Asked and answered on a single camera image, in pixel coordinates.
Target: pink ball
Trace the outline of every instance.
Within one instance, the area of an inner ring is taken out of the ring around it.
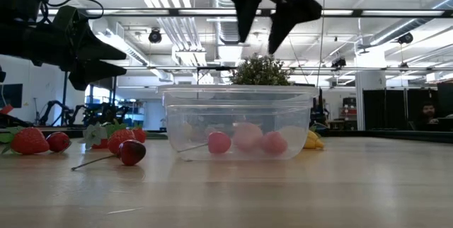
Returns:
[[[279,132],[268,132],[260,143],[261,149],[268,154],[283,154],[288,149],[288,142]]]
[[[231,147],[231,140],[223,132],[213,132],[207,138],[207,148],[211,154],[223,154]]]
[[[244,152],[250,152],[259,145],[262,136],[258,126],[245,122],[235,128],[233,144]]]

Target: yellow object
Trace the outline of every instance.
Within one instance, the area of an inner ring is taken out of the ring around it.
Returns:
[[[318,135],[312,131],[309,131],[309,135],[306,138],[304,149],[323,149],[324,143],[318,137]]]

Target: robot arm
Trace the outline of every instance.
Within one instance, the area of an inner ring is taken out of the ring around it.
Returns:
[[[47,103],[47,109],[45,110],[44,115],[40,118],[39,125],[46,126],[46,122],[47,122],[47,120],[49,120],[49,113],[52,110],[54,105],[58,105],[58,106],[60,106],[62,108],[62,113],[65,114],[65,116],[62,119],[67,119],[65,117],[67,117],[68,114],[71,114],[71,113],[74,112],[72,109],[70,109],[67,106],[63,105],[59,101],[49,101]]]

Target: cherry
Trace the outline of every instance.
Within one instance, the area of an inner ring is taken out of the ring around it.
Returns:
[[[268,154],[283,154],[288,148],[288,142],[279,132],[268,132],[260,141],[260,147]]]
[[[223,132],[212,132],[207,138],[207,148],[211,154],[223,154],[231,147],[231,140]]]
[[[119,148],[117,154],[112,154],[109,156],[105,156],[103,158],[96,159],[94,161],[89,161],[85,164],[81,164],[77,167],[73,167],[73,168],[71,168],[71,170],[75,171],[78,168],[81,168],[88,164],[92,164],[93,162],[97,162],[97,161],[104,160],[107,158],[112,158],[112,157],[119,158],[125,166],[134,166],[136,163],[138,163],[139,161],[141,161],[143,159],[143,157],[145,156],[146,153],[147,153],[147,148],[142,143],[140,143],[139,141],[137,141],[135,139],[129,139],[120,144],[120,148]]]
[[[46,138],[49,149],[52,152],[60,153],[71,146],[69,136],[64,132],[54,132]]]
[[[235,128],[233,144],[244,152],[253,151],[263,136],[261,129],[252,123],[245,122]]]

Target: white duct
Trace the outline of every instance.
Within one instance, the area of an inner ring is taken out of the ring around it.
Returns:
[[[184,4],[184,7],[185,8],[191,8],[192,7],[192,4],[190,4],[190,0],[183,0],[183,4]],[[198,35],[198,31],[197,31],[197,26],[195,25],[195,19],[193,17],[189,18],[189,31],[192,32],[193,34],[193,39],[195,41],[195,44],[197,45],[197,49],[199,51],[202,51],[203,50],[203,47],[201,45],[201,41],[200,41],[200,36]]]
[[[171,0],[171,2],[173,3],[173,5],[175,6],[175,8],[180,8],[181,7],[181,4],[179,2],[179,0]],[[190,41],[190,49],[191,50],[196,50],[197,49],[197,45],[194,41],[194,37],[192,35],[192,32],[189,28],[189,25],[188,25],[188,21],[187,21],[187,18],[181,18],[180,19],[180,22],[181,24],[184,26],[185,28],[185,31],[187,32],[188,34],[188,37],[189,37],[189,41]]]
[[[170,4],[168,0],[160,0],[164,8],[170,8]],[[178,25],[178,21],[176,18],[170,18],[171,25],[173,26],[173,30],[176,31],[176,39],[179,40],[180,43],[183,44],[184,50],[189,50],[189,44],[185,41],[184,33]]]
[[[161,8],[161,3],[159,0],[144,0],[145,4],[149,8]],[[171,42],[179,49],[183,50],[184,45],[179,42],[179,39],[176,37],[176,32],[174,31],[172,25],[168,21],[168,18],[157,18],[159,25],[165,30],[167,36],[170,38]]]

